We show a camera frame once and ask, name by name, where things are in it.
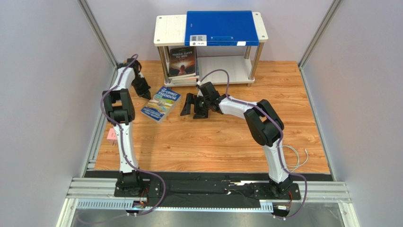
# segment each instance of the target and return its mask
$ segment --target wooden floor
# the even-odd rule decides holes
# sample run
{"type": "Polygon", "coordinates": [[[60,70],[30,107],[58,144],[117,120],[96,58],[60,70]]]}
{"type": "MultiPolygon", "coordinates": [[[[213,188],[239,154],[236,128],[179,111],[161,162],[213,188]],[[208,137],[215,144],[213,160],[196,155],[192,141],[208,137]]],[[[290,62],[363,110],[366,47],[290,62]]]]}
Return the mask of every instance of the wooden floor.
{"type": "MultiPolygon", "coordinates": [[[[142,72],[154,95],[163,86],[159,61],[142,61],[142,72]]],[[[230,85],[229,94],[246,101],[267,99],[284,122],[284,145],[293,146],[305,160],[296,172],[328,173],[307,94],[296,62],[261,61],[251,87],[230,85]]],[[[216,86],[224,94],[225,86],[216,86]]],[[[131,98],[136,110],[133,122],[133,143],[139,165],[152,171],[209,171],[209,172],[267,172],[262,150],[252,138],[246,122],[230,115],[211,113],[209,119],[193,120],[192,115],[180,116],[188,92],[195,87],[174,87],[182,95],[179,105],[162,124],[140,113],[147,100],[137,97],[133,87],[131,98]]],[[[111,124],[107,124],[99,149],[95,169],[118,170],[119,151],[106,140],[111,124]]],[[[295,165],[293,151],[284,148],[287,164],[295,165]]]]}

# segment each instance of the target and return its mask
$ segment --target pink object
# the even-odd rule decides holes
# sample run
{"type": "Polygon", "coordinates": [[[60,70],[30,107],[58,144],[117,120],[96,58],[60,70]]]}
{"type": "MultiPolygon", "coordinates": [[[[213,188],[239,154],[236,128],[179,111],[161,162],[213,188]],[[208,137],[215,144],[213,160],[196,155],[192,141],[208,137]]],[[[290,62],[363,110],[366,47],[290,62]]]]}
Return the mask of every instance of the pink object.
{"type": "Polygon", "coordinates": [[[117,136],[115,133],[115,129],[111,128],[108,132],[108,136],[106,139],[112,143],[112,145],[115,145],[117,143],[117,136]]]}

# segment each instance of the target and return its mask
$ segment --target blue folder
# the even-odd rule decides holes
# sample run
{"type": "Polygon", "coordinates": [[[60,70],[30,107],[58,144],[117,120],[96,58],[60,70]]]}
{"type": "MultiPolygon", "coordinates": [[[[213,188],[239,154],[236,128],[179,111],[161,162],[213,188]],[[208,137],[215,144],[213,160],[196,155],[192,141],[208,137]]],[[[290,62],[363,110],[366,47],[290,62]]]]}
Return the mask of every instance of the blue folder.
{"type": "Polygon", "coordinates": [[[195,35],[206,35],[207,46],[259,45],[251,11],[188,11],[185,46],[195,35]]]}

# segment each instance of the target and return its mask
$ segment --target white cord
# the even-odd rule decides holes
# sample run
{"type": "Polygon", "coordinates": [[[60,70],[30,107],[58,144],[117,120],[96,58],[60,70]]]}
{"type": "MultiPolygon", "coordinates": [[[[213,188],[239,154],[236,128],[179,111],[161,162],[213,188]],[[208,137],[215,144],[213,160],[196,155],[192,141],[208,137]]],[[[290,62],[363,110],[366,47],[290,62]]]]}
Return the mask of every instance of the white cord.
{"type": "Polygon", "coordinates": [[[303,166],[309,159],[308,151],[307,151],[307,149],[304,148],[304,151],[305,151],[305,154],[307,155],[307,158],[306,158],[304,163],[299,164],[299,154],[298,154],[297,150],[295,150],[295,148],[293,148],[292,146],[289,146],[289,145],[283,145],[282,147],[286,147],[286,148],[289,148],[289,149],[293,150],[294,153],[297,155],[297,165],[296,166],[292,166],[292,165],[287,164],[288,167],[294,168],[294,169],[290,170],[290,172],[294,172],[296,169],[298,169],[299,167],[303,166]]]}

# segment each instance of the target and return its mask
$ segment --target gray wall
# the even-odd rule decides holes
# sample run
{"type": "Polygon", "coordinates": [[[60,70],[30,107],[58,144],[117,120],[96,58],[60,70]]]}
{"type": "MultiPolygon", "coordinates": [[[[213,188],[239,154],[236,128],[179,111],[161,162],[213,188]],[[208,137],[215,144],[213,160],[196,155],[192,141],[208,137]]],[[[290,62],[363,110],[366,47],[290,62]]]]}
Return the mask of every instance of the gray wall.
{"type": "MultiPolygon", "coordinates": [[[[299,61],[332,2],[332,0],[87,1],[119,62],[123,62],[133,52],[137,52],[143,60],[159,60],[157,48],[153,43],[156,17],[186,14],[188,10],[259,11],[262,13],[269,36],[261,60],[299,61]]],[[[198,54],[202,56],[243,54],[244,51],[243,47],[208,47],[199,48],[198,54]]]]}
{"type": "Polygon", "coordinates": [[[403,2],[345,0],[305,67],[361,226],[402,226],[403,2]]]}
{"type": "Polygon", "coordinates": [[[0,1],[0,226],[55,226],[112,65],[75,0],[0,1]]]}

